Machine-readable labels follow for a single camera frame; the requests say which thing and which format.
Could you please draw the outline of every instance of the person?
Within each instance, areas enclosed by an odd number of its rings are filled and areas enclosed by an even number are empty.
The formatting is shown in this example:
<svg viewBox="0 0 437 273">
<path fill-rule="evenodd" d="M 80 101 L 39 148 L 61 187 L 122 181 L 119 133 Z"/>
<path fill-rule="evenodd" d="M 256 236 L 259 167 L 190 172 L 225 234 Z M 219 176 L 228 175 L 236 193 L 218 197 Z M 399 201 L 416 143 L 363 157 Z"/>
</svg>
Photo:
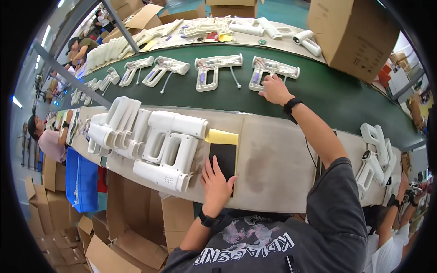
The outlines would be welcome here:
<svg viewBox="0 0 437 273">
<path fill-rule="evenodd" d="M 102 24 L 102 27 L 105 30 L 111 33 L 115 29 L 115 27 L 112 24 L 112 22 L 108 20 L 108 16 L 109 14 L 106 11 L 101 11 L 101 10 L 96 11 L 97 21 Z"/>
<path fill-rule="evenodd" d="M 66 120 L 58 124 L 57 131 L 46 130 L 44 122 L 38 118 L 35 113 L 31 115 L 28 121 L 28 132 L 30 136 L 38 142 L 41 151 L 49 158 L 62 164 L 65 164 L 67 158 L 66 141 L 68 130 L 63 130 L 62 134 L 59 133 L 59 130 L 61 124 L 63 128 L 69 127 L 72 116 L 73 111 L 68 110 Z"/>
<path fill-rule="evenodd" d="M 420 198 L 426 193 L 424 190 L 414 197 L 402 214 L 399 229 L 392 232 L 393 222 L 396 220 L 400 204 L 408 187 L 407 175 L 402 173 L 395 201 L 389 201 L 389 209 L 381 225 L 376 230 L 376 234 L 369 235 L 364 273 L 390 273 L 400 264 L 406 252 L 408 252 L 409 247 L 406 248 L 406 246 L 409 243 L 409 220 L 416 211 Z"/>
<path fill-rule="evenodd" d="M 221 217 L 238 178 L 226 181 L 217 157 L 212 165 L 206 158 L 201 176 L 205 202 L 163 273 L 362 272 L 368 235 L 347 153 L 332 129 L 291 95 L 277 75 L 266 76 L 262 84 L 266 91 L 259 95 L 284 106 L 326 167 L 307 196 L 309 224 L 254 211 L 230 220 Z"/>
<path fill-rule="evenodd" d="M 70 51 L 77 51 L 78 53 L 76 56 L 73 57 L 73 59 L 65 66 L 65 69 L 69 69 L 71 66 L 71 63 L 79 60 L 79 64 L 76 65 L 75 70 L 79 70 L 81 66 L 86 62 L 88 53 L 93 50 L 94 48 L 97 48 L 99 44 L 94 41 L 91 38 L 79 38 L 79 37 L 73 37 L 68 41 L 68 51 L 66 54 L 68 54 Z"/>
</svg>

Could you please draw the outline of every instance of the purple battery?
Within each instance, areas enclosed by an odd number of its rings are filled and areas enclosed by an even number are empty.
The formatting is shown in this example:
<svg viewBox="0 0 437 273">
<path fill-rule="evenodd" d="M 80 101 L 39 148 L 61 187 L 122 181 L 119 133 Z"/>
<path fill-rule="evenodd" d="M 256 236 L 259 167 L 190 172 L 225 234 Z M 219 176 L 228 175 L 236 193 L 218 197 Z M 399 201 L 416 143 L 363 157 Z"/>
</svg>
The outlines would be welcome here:
<svg viewBox="0 0 437 273">
<path fill-rule="evenodd" d="M 260 77 L 260 74 L 258 72 L 255 73 L 255 76 L 253 77 L 253 82 L 256 83 L 258 81 L 259 77 Z"/>
</svg>

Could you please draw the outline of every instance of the white cable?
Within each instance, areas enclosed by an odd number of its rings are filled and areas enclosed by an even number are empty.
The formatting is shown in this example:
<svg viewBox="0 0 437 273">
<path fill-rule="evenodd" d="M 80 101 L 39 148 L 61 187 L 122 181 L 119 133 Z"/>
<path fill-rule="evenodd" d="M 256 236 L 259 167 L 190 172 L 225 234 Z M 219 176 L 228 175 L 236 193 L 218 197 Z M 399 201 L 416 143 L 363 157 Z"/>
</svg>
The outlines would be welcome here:
<svg viewBox="0 0 437 273">
<path fill-rule="evenodd" d="M 138 72 L 137 84 L 139 84 L 139 75 L 140 74 L 141 74 L 141 67 L 139 68 L 139 72 Z"/>
<path fill-rule="evenodd" d="M 230 66 L 230 69 L 231 69 L 232 77 L 234 78 L 234 81 L 235 81 L 235 83 L 237 84 L 237 88 L 241 88 L 241 84 L 238 83 L 238 80 L 237 80 L 237 78 L 235 77 L 234 70 L 232 69 L 232 66 Z"/>
<path fill-rule="evenodd" d="M 165 80 L 165 83 L 164 83 L 163 89 L 162 89 L 161 92 L 160 92 L 161 94 L 164 94 L 165 86 L 167 85 L 168 79 L 170 78 L 171 74 L 173 74 L 173 71 L 170 71 L 170 74 L 168 74 L 167 79 Z"/>
</svg>

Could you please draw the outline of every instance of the green conveyor belt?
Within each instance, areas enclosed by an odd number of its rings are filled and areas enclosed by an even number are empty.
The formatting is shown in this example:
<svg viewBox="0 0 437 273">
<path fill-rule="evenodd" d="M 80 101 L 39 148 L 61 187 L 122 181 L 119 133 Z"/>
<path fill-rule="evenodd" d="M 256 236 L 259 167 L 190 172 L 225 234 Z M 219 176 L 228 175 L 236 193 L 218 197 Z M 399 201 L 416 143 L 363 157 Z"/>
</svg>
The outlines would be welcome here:
<svg viewBox="0 0 437 273">
<path fill-rule="evenodd" d="M 242 85 L 241 89 L 237 89 L 230 69 L 223 68 L 219 72 L 219 85 L 216 90 L 196 91 L 197 70 L 194 68 L 196 58 L 239 53 L 243 54 L 243 66 L 234 68 L 234 72 Z M 141 83 L 153 68 L 151 66 L 141 70 L 139 85 L 135 84 L 138 77 L 137 72 L 129 86 L 120 87 L 111 84 L 104 98 L 112 102 L 116 97 L 127 96 L 140 100 L 143 105 L 242 111 L 286 118 L 281 107 L 266 102 L 264 98 L 258 96 L 257 92 L 248 88 L 253 72 L 251 67 L 252 59 L 254 55 L 257 55 L 300 67 L 301 73 L 297 80 L 287 79 L 286 86 L 288 90 L 301 98 L 331 128 L 360 135 L 360 126 L 364 122 L 371 125 L 379 124 L 384 131 L 385 137 L 390 138 L 392 145 L 398 148 L 407 147 L 423 140 L 421 133 L 414 127 L 413 121 L 397 105 L 370 85 L 329 68 L 325 64 L 301 56 L 259 47 L 192 45 L 152 51 L 114 63 L 108 67 L 115 68 L 120 77 L 123 77 L 126 62 L 143 59 L 150 55 L 153 57 L 165 56 L 188 62 L 191 67 L 185 76 L 173 74 L 164 94 L 160 94 L 160 91 L 169 72 L 154 88 L 149 88 Z M 87 82 L 93 78 L 103 79 L 106 76 L 108 67 L 87 75 L 83 81 Z M 76 108 L 80 105 L 70 106 L 71 98 L 69 94 L 63 102 L 62 109 Z"/>
</svg>

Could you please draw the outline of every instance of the printed graphic on shirt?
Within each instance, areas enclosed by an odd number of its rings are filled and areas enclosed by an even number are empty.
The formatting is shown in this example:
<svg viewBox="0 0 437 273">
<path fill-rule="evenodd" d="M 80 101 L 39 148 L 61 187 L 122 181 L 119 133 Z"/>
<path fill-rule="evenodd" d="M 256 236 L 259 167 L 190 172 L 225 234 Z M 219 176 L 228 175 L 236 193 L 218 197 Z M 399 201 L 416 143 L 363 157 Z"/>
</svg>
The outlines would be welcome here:
<svg viewBox="0 0 437 273">
<path fill-rule="evenodd" d="M 238 219 L 232 221 L 222 232 L 223 240 L 232 246 L 224 250 L 214 249 L 211 247 L 205 248 L 200 256 L 194 261 L 193 266 L 202 263 L 213 262 L 227 262 L 229 260 L 237 261 L 241 259 L 246 253 L 252 257 L 267 257 L 272 252 L 285 252 L 294 247 L 294 242 L 290 238 L 287 232 L 282 236 L 278 236 L 272 239 L 272 232 L 278 231 L 279 227 L 272 229 L 267 228 L 263 224 L 253 225 L 261 219 L 255 219 L 254 217 L 245 218 L 244 221 L 248 224 L 252 224 L 248 231 L 243 228 L 238 231 L 236 223 Z M 249 241 L 253 238 L 253 243 L 237 243 L 242 240 Z"/>
</svg>

